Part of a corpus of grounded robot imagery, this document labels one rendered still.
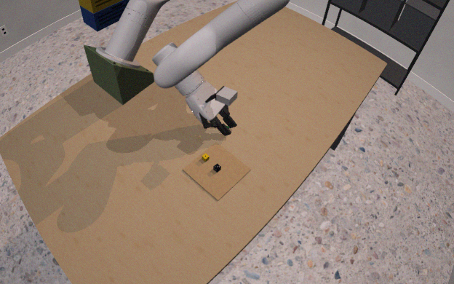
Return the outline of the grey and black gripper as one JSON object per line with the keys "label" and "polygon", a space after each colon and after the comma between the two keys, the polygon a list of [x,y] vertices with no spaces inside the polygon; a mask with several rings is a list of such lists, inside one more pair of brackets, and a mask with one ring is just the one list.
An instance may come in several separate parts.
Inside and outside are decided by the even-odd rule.
{"label": "grey and black gripper", "polygon": [[[215,94],[217,90],[208,82],[203,81],[192,93],[186,95],[186,103],[190,110],[194,113],[196,118],[203,124],[204,129],[209,127],[218,128],[224,135],[230,135],[231,131],[222,124],[216,117],[220,114],[223,121],[230,127],[236,127],[237,124],[230,117],[228,106],[216,101],[215,99],[205,102],[211,95]],[[211,122],[209,123],[208,120]]]}

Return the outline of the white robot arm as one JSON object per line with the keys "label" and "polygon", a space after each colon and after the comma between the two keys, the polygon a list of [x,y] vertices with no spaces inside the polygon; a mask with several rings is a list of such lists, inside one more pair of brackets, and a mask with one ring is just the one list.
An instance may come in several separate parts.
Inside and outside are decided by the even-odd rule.
{"label": "white robot arm", "polygon": [[[96,52],[124,66],[140,68],[141,64],[134,58],[158,11],[168,1],[129,0],[107,47],[97,47]],[[155,83],[162,88],[175,86],[182,96],[189,95],[204,80],[198,68],[224,47],[283,9],[289,1],[238,0],[179,47],[170,42],[160,49],[152,58],[157,65]],[[237,91],[223,86],[205,102],[214,98],[230,106],[237,99]]]}

